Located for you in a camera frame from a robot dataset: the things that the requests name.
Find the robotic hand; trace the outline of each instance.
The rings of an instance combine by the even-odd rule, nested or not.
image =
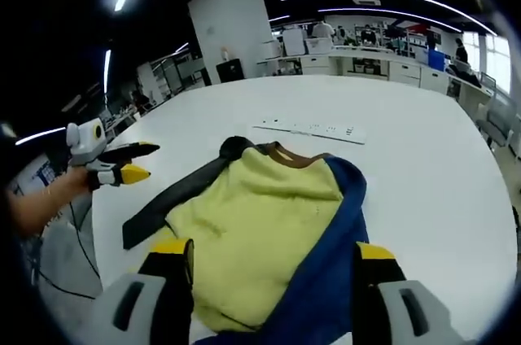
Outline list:
[[[107,138],[100,119],[82,125],[67,126],[67,145],[71,149],[71,166],[85,165],[89,171],[89,189],[101,185],[119,186],[144,180],[150,173],[132,164],[132,159],[149,155],[160,147],[147,142],[124,144],[107,149]]]

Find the ceiling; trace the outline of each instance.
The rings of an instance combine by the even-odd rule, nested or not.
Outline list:
[[[24,102],[4,113],[19,133],[37,132],[64,124],[61,108],[76,94],[102,80],[103,58],[112,49],[110,83],[132,78],[140,63],[174,52],[195,35],[188,16],[190,0],[127,0],[118,13],[116,0],[15,0],[17,33],[16,99]],[[380,0],[382,8],[405,11],[477,30],[472,23],[443,8],[417,0]],[[488,18],[483,0],[438,0],[470,15]],[[291,15],[313,18],[317,9],[353,7],[352,0],[265,0],[270,18]],[[25,119],[28,112],[37,119]]]

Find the white table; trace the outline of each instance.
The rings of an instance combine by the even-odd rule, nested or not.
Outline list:
[[[266,118],[354,124],[364,146],[251,129]],[[122,247],[121,226],[159,192],[217,156],[229,136],[279,140],[311,156],[353,162],[366,176],[370,241],[393,251],[405,275],[447,306],[453,327],[475,338],[514,284],[516,240],[493,154],[451,98],[393,82],[338,76],[266,77],[182,93],[138,120],[115,143],[161,148],[136,164],[151,177],[94,192],[94,248],[103,287],[137,269],[150,239]]]

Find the black cable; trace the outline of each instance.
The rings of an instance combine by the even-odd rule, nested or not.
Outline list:
[[[56,284],[54,284],[45,274],[42,273],[42,271],[39,269],[38,270],[38,273],[40,274],[40,276],[43,277],[43,279],[46,281],[47,284],[49,284],[50,286],[52,286],[53,288],[56,288],[57,290],[61,290],[63,293],[65,294],[69,294],[69,295],[74,295],[74,296],[79,296],[81,298],[85,298],[85,299],[91,299],[91,300],[95,300],[96,298],[94,296],[88,296],[88,295],[83,295],[83,294],[78,294],[77,292],[72,292],[71,290],[65,290],[64,288],[62,288],[61,286],[57,286]]]
[[[87,255],[85,249],[83,248],[83,244],[81,243],[81,239],[80,239],[80,231],[78,230],[78,224],[76,223],[76,217],[74,216],[74,208],[72,208],[72,203],[69,203],[68,205],[71,207],[72,222],[74,223],[74,228],[76,229],[76,236],[77,236],[77,238],[78,238],[78,243],[80,244],[81,251],[83,251],[83,255],[85,256],[85,258],[87,259],[87,261],[89,261],[89,265],[90,265],[90,267],[92,268],[92,270],[94,271],[94,273],[96,273],[96,276],[98,276],[98,278],[99,278],[99,273],[98,273],[98,271],[96,270],[96,268],[94,267],[94,265],[92,265],[92,262],[90,261],[90,258],[89,258],[89,256]]]

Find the power strip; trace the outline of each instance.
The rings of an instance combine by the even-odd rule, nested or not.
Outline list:
[[[353,125],[288,123],[287,121],[281,121],[279,119],[266,119],[262,120],[259,124],[254,124],[252,127],[297,133],[317,138],[335,139],[356,144],[366,144],[366,132]]]

